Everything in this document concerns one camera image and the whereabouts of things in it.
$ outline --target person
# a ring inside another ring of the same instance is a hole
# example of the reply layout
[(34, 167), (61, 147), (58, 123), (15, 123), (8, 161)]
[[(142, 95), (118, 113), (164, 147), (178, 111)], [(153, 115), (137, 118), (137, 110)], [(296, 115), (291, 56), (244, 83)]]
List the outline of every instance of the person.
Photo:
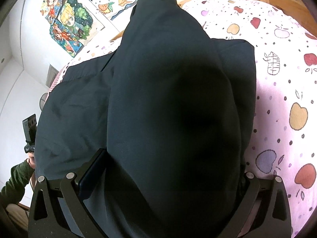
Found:
[(64, 178), (105, 148), (84, 204), (108, 237), (217, 237), (245, 192), (254, 47), (210, 39), (176, 0), (139, 0), (130, 19), (118, 49), (70, 66), (50, 92), (36, 175)]
[(69, 3), (63, 5), (60, 20), (78, 39), (82, 38), (84, 26), (75, 21), (75, 12)]
[(48, 15), (50, 20), (55, 19), (55, 5), (58, 3), (58, 0), (47, 0), (47, 7), (49, 8)]
[(6, 209), (9, 218), (24, 230), (28, 229), (29, 212), (18, 206), (24, 196), (25, 186), (35, 170), (34, 153), (21, 164), (11, 168), (11, 177), (0, 192), (0, 204)]

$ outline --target red apple print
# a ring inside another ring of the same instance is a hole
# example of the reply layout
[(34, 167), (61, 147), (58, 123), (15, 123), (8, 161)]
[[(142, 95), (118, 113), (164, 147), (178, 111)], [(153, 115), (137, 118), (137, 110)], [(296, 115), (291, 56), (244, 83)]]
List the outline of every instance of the red apple print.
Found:
[(243, 9), (239, 8), (238, 6), (235, 6), (233, 9), (236, 10), (238, 13), (243, 12)]
[(305, 54), (304, 61), (308, 66), (317, 65), (317, 56), (315, 54)]
[(317, 39), (315, 36), (312, 36), (312, 35), (310, 35), (310, 34), (308, 34), (308, 33), (305, 33), (305, 35), (306, 35), (306, 37), (308, 37), (308, 38), (310, 38), (310, 39)]
[(259, 27), (261, 20), (259, 18), (253, 18), (250, 23), (252, 24), (253, 27), (256, 29)]

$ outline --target wooden headboard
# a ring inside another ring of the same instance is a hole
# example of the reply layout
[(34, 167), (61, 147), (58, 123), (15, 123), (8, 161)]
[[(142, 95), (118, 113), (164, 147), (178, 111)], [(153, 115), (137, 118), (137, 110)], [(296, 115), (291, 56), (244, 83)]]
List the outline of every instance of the wooden headboard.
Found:
[[(182, 7), (185, 3), (190, 0), (183, 0), (178, 2), (178, 5)], [(274, 7), (283, 11), (285, 15), (291, 16), (297, 22), (302, 25), (305, 29), (307, 29), (311, 34), (317, 36), (317, 23), (310, 14), (309, 10), (302, 4), (296, 0), (259, 0), (262, 2), (269, 3)], [(116, 40), (123, 35), (123, 31), (121, 31), (118, 35), (116, 35), (112, 40)]]

